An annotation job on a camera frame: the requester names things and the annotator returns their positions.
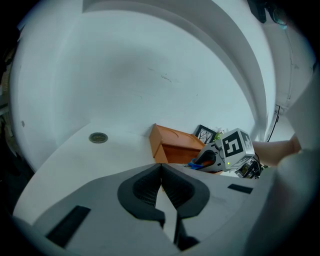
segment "black cable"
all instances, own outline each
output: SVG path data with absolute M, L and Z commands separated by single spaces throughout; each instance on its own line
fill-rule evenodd
M 277 123 L 277 122 L 278 122 L 278 120 L 279 120 L 279 112 L 280 112 L 280 106 L 279 106 L 279 108 L 278 108 L 278 113 L 276 114 L 275 122 L 274 122 L 274 125 L 273 125 L 273 128 L 272 128 L 272 131 L 271 131 L 271 134 L 270 134 L 270 136 L 269 136 L 269 138 L 268 138 L 267 142 L 269 142 L 269 141 L 270 141 L 271 136 L 272 136 L 272 133 L 274 132 L 274 129 L 275 129 L 275 127 L 276 127 L 276 123 Z
M 255 153 L 255 155 L 258 157 L 258 160 L 257 160 L 255 157 L 253 157 L 253 159 L 256 160 L 256 162 L 257 162 L 257 164 L 258 164 L 258 167 L 259 167 L 258 171 L 259 171 L 259 176 L 260 176 L 261 173 L 262 173 L 260 158 L 259 158 L 259 156 L 257 155 L 257 153 Z M 250 179 L 252 179 L 252 178 L 256 175 L 256 173 L 257 173 L 258 171 L 256 171 L 256 172 L 250 177 Z

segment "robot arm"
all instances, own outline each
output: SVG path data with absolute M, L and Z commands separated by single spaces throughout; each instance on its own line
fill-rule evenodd
M 239 169 L 255 155 L 249 135 L 237 128 L 229 131 L 215 142 L 206 144 L 194 163 L 204 164 L 199 171 L 219 172 Z

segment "white curved wall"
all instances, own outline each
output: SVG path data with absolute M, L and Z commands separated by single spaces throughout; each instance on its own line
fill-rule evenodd
M 245 81 L 244 73 L 226 67 L 229 52 L 217 57 L 197 39 L 203 31 L 194 36 L 143 13 L 82 13 L 90 6 L 84 2 L 46 0 L 25 20 L 11 73 L 11 112 L 35 171 L 92 120 L 139 135 L 153 123 L 188 133 L 198 124 L 255 128 L 248 102 L 257 101 L 255 94 L 234 77 L 238 72 Z
M 179 27 L 150 15 L 85 13 L 61 53 L 53 89 L 58 145 L 92 119 L 148 135 L 158 123 L 251 131 L 254 119 L 217 56 Z
M 268 131 L 275 110 L 276 104 L 276 71 L 273 60 L 272 51 L 266 37 L 263 25 L 252 15 L 248 2 L 246 0 L 213 0 L 219 5 L 237 24 L 241 32 L 245 36 L 247 42 L 250 44 L 252 51 L 256 57 L 259 69 L 262 75 L 264 91 L 267 122 L 263 128 L 264 133 Z M 237 54 L 241 55 L 244 52 L 238 50 Z M 265 134 L 260 134 L 260 139 L 264 139 Z
M 10 74 L 10 111 L 17 142 L 35 171 L 57 149 L 50 112 L 54 70 L 81 13 L 78 0 L 45 0 L 19 25 L 24 28 Z

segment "black rubber slot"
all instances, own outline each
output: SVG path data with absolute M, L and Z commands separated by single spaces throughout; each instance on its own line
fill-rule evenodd
M 251 194 L 251 192 L 253 190 L 252 187 L 240 186 L 240 185 L 236 185 L 236 184 L 231 184 L 230 186 L 228 186 L 228 189 L 236 190 L 236 191 L 247 193 L 247 194 Z
M 89 212 L 89 208 L 76 206 L 62 221 L 60 221 L 46 238 L 64 248 Z
M 165 214 L 155 208 L 158 190 L 161 186 L 160 164 L 155 164 L 125 180 L 118 188 L 120 204 L 130 214 L 140 220 L 165 223 Z
M 197 216 L 209 201 L 208 187 L 168 164 L 162 164 L 161 184 L 181 219 Z
M 181 250 L 184 251 L 192 246 L 195 246 L 199 241 L 193 236 L 188 236 L 182 222 L 181 217 L 177 214 L 175 233 L 173 243 Z

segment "human arm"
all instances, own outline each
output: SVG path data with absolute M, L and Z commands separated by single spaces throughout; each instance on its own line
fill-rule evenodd
M 286 156 L 298 153 L 301 149 L 296 135 L 290 140 L 276 142 L 252 142 L 255 153 L 259 156 L 260 163 L 267 166 L 277 166 Z

